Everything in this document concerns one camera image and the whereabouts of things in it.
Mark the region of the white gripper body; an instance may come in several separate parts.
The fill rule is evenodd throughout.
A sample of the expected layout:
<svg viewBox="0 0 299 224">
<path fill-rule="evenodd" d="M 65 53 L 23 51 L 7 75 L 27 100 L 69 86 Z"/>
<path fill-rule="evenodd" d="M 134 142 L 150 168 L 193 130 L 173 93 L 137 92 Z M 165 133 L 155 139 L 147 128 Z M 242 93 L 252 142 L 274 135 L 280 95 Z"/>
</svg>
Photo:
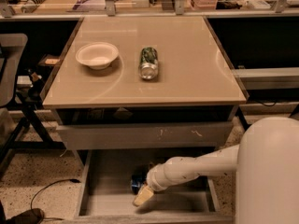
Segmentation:
<svg viewBox="0 0 299 224">
<path fill-rule="evenodd" d="M 163 164 L 157 164 L 148 171 L 147 184 L 154 191 L 162 191 L 170 186 Z"/>
</svg>

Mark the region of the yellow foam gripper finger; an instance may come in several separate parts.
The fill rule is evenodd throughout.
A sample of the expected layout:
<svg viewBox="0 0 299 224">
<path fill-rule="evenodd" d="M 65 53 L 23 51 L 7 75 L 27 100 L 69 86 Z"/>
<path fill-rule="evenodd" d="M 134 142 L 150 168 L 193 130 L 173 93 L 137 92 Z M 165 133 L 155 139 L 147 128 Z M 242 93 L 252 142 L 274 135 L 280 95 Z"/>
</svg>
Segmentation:
<svg viewBox="0 0 299 224">
<path fill-rule="evenodd" d="M 134 206 L 140 206 L 154 195 L 154 191 L 148 185 L 143 185 L 133 200 Z"/>
</svg>

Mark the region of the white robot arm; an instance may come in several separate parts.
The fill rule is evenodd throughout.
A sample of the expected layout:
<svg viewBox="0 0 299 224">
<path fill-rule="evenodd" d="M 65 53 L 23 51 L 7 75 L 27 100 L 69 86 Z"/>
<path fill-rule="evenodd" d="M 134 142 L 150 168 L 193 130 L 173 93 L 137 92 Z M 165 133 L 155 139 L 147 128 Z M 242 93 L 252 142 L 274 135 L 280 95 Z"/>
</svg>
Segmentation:
<svg viewBox="0 0 299 224">
<path fill-rule="evenodd" d="M 286 117 L 254 122 L 238 145 L 155 165 L 134 205 L 201 175 L 229 172 L 235 173 L 234 224 L 299 224 L 299 120 Z"/>
</svg>

